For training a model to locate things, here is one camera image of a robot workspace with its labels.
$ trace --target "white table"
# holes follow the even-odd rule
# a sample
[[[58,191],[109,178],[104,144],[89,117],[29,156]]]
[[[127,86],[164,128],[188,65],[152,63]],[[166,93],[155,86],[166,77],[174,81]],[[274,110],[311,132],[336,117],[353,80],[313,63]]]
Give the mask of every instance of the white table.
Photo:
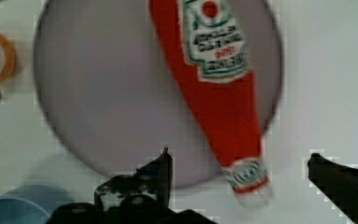
[[[16,44],[16,76],[0,88],[0,194],[22,184],[61,187],[92,202],[106,179],[70,155],[52,135],[34,96],[32,43],[43,1],[0,1],[0,30]],[[314,150],[358,164],[358,1],[269,2],[285,48],[280,111],[265,136],[275,198],[266,208],[240,208],[221,177],[172,191],[171,208],[199,209],[219,223],[351,223],[310,187]]]

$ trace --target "heinz label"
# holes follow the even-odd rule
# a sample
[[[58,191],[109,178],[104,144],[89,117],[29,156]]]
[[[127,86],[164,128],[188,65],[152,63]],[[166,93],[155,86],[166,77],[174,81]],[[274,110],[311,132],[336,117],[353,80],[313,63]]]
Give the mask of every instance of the heinz label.
[[[226,0],[178,0],[186,62],[200,81],[226,83],[246,75],[249,59],[243,32]]]

